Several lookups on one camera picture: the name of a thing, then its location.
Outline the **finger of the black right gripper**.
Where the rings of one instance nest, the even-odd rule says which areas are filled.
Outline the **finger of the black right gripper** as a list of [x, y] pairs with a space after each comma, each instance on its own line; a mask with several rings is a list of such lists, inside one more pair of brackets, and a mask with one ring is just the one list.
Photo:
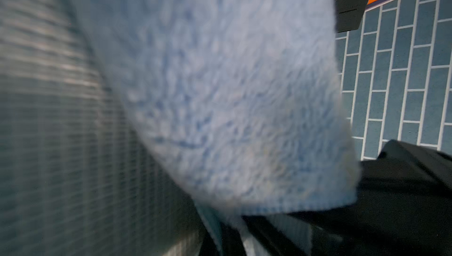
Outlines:
[[271, 256], [309, 256], [311, 226], [285, 214], [244, 216], [248, 231]]

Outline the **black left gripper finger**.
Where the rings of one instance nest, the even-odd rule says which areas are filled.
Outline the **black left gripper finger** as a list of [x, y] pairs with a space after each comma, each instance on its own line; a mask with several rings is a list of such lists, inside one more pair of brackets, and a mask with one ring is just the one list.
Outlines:
[[210, 233], [206, 233], [199, 256], [246, 256], [239, 232], [220, 223], [220, 247], [218, 248]]

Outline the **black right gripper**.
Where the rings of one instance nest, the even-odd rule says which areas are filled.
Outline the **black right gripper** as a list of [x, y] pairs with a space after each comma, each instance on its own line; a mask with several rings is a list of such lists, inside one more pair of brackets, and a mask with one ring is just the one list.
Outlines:
[[452, 253], [452, 158], [391, 140], [361, 163], [356, 201], [294, 217], [401, 256]]

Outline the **light blue cleaning cloth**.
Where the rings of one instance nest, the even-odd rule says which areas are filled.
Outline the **light blue cleaning cloth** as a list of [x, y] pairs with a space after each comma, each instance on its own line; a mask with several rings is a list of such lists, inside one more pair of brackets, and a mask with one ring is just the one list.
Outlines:
[[69, 0], [142, 142], [237, 215], [355, 202], [334, 0]]

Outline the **clear grey document bag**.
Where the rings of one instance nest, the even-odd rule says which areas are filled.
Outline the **clear grey document bag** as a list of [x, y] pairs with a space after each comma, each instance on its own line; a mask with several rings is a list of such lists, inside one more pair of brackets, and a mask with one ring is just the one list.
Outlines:
[[67, 0], [1, 0], [1, 254], [195, 256], [204, 235]]

